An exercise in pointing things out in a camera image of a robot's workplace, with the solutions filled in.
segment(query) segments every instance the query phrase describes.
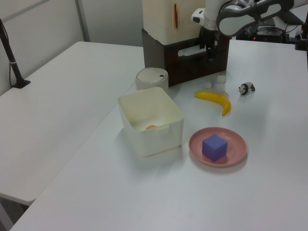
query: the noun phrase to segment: purple cube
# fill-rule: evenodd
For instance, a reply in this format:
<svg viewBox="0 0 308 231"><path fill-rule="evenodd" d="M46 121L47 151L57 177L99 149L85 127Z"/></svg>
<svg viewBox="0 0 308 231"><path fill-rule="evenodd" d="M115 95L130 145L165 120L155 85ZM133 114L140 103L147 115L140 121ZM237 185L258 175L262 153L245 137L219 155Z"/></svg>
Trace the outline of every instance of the purple cube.
<svg viewBox="0 0 308 231"><path fill-rule="evenodd" d="M202 153L215 162L227 154L228 142L214 134L202 141Z"/></svg>

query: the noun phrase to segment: yellow banana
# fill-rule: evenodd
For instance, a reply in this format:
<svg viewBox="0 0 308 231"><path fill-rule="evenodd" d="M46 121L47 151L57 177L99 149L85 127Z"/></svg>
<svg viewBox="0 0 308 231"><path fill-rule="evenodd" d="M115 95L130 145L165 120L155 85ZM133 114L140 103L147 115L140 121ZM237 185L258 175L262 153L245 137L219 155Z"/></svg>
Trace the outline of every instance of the yellow banana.
<svg viewBox="0 0 308 231"><path fill-rule="evenodd" d="M203 99L203 100L210 100L214 101L216 103L219 103L223 107L222 115L226 115L228 111L231 109L231 103L228 100L228 98L222 94L206 91L206 90L200 90L194 93L195 97Z"/></svg>

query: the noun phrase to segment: panda figurine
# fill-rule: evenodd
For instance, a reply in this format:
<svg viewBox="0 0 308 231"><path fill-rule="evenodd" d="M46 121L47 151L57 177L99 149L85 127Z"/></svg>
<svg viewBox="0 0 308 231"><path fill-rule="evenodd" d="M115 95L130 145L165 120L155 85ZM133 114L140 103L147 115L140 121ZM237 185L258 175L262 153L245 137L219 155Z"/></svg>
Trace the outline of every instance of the panda figurine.
<svg viewBox="0 0 308 231"><path fill-rule="evenodd" d="M243 83L240 87L239 87L239 92L241 95L246 95L247 92L249 91L249 89L251 91L255 91L255 87L254 85L251 83L251 82L246 82L246 83Z"/></svg>

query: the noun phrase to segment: orange handle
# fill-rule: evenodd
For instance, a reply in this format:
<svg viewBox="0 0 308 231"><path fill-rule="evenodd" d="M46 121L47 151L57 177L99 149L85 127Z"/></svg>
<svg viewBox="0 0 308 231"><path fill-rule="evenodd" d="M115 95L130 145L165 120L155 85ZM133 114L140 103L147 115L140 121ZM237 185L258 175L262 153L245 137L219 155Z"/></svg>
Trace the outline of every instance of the orange handle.
<svg viewBox="0 0 308 231"><path fill-rule="evenodd" d="M174 5L173 5L173 8L174 8L174 20L173 20L173 22L174 22L174 28L176 28L176 29L178 29L178 5L175 3Z"/></svg>

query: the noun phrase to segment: plastic container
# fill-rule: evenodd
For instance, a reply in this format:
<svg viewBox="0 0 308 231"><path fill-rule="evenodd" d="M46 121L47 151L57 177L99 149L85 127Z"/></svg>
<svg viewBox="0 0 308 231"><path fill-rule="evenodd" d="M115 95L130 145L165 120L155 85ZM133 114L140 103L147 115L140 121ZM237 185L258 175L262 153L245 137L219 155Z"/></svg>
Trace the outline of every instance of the plastic container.
<svg viewBox="0 0 308 231"><path fill-rule="evenodd" d="M137 90L160 87L168 93L168 72L161 68L148 67L136 76Z"/></svg>
<svg viewBox="0 0 308 231"><path fill-rule="evenodd" d="M191 21L205 0L142 0L143 26L163 45L197 38L201 26Z"/></svg>
<svg viewBox="0 0 308 231"><path fill-rule="evenodd" d="M135 152L149 156L179 146L184 115L162 88L118 98L124 131ZM150 125L157 127L146 129Z"/></svg>

